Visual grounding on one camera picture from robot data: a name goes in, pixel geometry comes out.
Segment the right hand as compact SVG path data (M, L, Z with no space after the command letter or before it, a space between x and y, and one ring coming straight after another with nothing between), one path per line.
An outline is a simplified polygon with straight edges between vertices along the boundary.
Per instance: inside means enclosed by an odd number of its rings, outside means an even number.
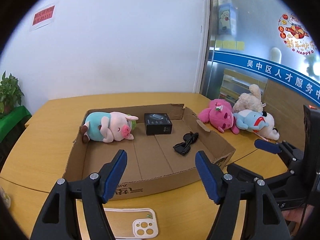
M294 210L282 211L282 215L285 220L295 222L295 223L305 223L308 217L314 210L314 206L308 205L307 207L299 207Z

